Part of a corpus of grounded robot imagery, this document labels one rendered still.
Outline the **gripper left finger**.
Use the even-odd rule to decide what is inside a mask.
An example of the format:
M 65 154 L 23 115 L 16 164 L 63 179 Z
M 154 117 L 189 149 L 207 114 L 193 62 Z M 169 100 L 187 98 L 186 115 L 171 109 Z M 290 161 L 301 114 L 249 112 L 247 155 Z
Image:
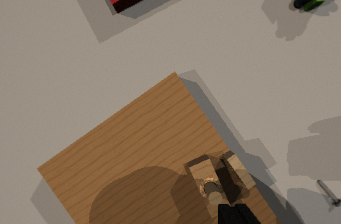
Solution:
M 232 206 L 218 204 L 218 224 L 243 224 L 243 222 Z

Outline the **brown wooden board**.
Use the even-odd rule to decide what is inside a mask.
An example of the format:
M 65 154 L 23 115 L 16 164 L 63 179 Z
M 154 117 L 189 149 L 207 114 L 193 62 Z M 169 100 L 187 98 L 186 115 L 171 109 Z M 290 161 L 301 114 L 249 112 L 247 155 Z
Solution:
M 188 166 L 205 154 L 230 206 L 281 224 L 176 72 L 37 170 L 76 224 L 218 224 Z

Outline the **small wooden block with hole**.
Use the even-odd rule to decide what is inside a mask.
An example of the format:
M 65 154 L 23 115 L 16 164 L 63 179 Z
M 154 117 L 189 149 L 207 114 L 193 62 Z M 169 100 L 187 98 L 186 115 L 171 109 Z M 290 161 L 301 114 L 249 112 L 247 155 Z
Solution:
M 217 177 L 217 174 L 213 168 L 213 165 L 209 157 L 206 154 L 200 156 L 194 160 L 189 161 L 188 166 L 197 184 L 197 187 L 201 193 L 201 196 L 205 202 L 205 205 L 209 211 L 211 218 L 218 216 L 218 205 L 212 205 L 209 202 L 204 190 L 204 185 L 208 182 L 214 182 L 222 195 L 222 202 L 220 204 L 229 204 L 229 201 L 225 195 L 225 192 L 221 186 L 221 183 Z

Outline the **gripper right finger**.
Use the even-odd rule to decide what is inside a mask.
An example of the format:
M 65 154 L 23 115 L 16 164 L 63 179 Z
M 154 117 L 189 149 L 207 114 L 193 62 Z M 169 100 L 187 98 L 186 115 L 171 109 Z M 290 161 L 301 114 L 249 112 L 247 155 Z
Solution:
M 246 204 L 232 206 L 243 224 L 261 224 Z

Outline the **red open tray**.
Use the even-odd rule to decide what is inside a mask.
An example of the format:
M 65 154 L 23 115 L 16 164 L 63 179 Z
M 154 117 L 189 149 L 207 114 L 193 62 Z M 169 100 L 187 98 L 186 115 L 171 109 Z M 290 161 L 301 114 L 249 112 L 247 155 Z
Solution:
M 142 0 L 110 0 L 117 14 Z

